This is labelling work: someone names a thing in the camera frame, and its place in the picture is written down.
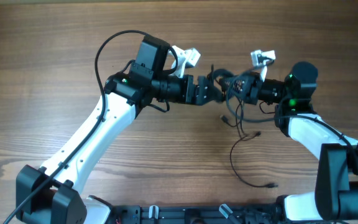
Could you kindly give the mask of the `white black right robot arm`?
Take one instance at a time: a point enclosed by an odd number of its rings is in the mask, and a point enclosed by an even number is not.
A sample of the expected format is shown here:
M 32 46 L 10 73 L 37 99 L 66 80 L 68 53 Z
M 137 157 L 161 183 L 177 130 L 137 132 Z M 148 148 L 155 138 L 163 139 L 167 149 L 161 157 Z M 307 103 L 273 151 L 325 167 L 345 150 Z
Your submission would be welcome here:
M 266 79 L 266 66 L 259 69 L 240 75 L 219 69 L 213 78 L 227 100 L 235 96 L 242 104 L 274 103 L 271 121 L 319 160 L 314 191 L 284 198 L 286 218 L 295 222 L 358 220 L 358 140 L 334 129 L 314 111 L 311 97 L 318 69 L 298 62 L 282 82 Z

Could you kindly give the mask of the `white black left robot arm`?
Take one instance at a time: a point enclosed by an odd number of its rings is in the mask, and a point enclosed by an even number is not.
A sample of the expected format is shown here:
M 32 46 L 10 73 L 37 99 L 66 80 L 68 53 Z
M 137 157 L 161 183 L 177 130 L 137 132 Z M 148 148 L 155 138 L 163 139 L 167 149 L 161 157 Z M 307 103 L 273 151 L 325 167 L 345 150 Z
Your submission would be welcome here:
M 212 76 L 193 78 L 199 53 L 145 34 L 137 57 L 105 82 L 95 109 L 68 142 L 39 168 L 24 166 L 16 177 L 16 207 L 23 223 L 116 223 L 119 216 L 100 198 L 81 198 L 91 171 L 114 139 L 153 100 L 187 105 L 221 102 Z

